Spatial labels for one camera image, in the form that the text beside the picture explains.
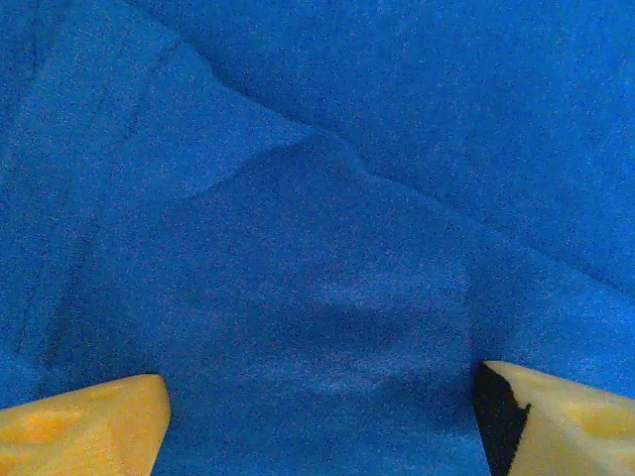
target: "blue cloth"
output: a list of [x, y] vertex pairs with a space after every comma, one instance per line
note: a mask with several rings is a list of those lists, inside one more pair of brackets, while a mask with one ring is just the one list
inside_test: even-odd
[[169, 5], [0, 6], [0, 406], [156, 372], [153, 474], [484, 475], [481, 359], [635, 396], [623, 46], [580, 65], [540, 2]]

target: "3d-printed part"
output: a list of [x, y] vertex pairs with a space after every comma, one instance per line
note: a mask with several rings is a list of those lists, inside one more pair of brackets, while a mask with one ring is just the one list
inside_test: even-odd
[[492, 476], [634, 476], [635, 401], [483, 362], [472, 403]]
[[0, 476], [149, 475], [168, 391], [138, 375], [0, 411]]

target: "yellow plastic piece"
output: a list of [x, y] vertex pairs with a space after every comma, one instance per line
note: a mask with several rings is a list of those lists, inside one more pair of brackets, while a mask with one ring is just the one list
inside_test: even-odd
[[486, 362], [529, 407], [510, 476], [634, 476], [635, 401], [505, 362]]
[[0, 411], [0, 476], [147, 476], [170, 421], [158, 375]]

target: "textured surface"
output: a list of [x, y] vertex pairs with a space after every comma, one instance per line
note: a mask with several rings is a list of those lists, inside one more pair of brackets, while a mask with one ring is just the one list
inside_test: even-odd
[[247, 3], [2, 3], [0, 404], [158, 373], [159, 475], [473, 475], [484, 358], [633, 396], [617, 7]]
[[170, 421], [163, 379], [138, 375], [0, 412], [0, 474], [149, 476]]
[[484, 362], [473, 403], [493, 476], [631, 476], [635, 401], [507, 362]]

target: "blue fabric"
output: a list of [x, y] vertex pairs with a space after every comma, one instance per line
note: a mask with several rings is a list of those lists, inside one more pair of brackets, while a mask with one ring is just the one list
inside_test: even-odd
[[632, 11], [455, 5], [2, 4], [0, 406], [157, 372], [153, 474], [485, 475], [481, 359], [635, 397], [630, 40], [568, 53]]

